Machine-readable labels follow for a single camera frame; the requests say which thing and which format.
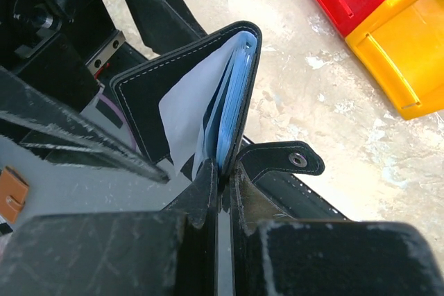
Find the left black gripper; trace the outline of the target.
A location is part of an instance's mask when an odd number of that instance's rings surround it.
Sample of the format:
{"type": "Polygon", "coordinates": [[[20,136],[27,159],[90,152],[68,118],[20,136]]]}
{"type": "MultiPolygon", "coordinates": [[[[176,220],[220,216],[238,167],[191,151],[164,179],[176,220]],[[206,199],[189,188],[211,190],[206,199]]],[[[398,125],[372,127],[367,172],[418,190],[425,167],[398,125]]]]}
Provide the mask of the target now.
{"type": "Polygon", "coordinates": [[[1,119],[165,184],[166,171],[70,108],[98,94],[124,42],[102,0],[1,0],[1,119]]]}

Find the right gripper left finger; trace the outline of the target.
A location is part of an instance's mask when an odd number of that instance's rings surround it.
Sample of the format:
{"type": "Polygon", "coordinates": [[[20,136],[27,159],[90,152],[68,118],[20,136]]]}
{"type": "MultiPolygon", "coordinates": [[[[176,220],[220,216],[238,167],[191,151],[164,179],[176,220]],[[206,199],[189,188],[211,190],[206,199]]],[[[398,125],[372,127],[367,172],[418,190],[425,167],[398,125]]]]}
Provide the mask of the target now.
{"type": "Polygon", "coordinates": [[[159,211],[36,216],[1,258],[2,295],[215,295],[213,160],[159,211]]]}

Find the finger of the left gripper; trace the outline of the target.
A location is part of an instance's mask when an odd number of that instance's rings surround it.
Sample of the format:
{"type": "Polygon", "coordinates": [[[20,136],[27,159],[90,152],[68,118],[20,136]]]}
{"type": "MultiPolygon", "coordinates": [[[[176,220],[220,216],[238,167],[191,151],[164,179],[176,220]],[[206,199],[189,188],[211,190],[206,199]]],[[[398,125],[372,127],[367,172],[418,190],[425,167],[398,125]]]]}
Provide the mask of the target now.
{"type": "Polygon", "coordinates": [[[145,46],[158,55],[207,35],[184,0],[126,0],[145,46]]]}

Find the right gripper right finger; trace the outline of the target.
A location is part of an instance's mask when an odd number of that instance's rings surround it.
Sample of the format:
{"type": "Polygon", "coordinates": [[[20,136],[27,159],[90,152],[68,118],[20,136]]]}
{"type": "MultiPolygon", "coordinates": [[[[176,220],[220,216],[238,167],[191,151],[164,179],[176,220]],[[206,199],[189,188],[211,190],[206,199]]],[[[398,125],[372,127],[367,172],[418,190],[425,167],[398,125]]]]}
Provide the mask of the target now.
{"type": "Polygon", "coordinates": [[[442,295],[428,242],[405,223],[293,218],[244,167],[230,179],[235,295],[442,295]]]}

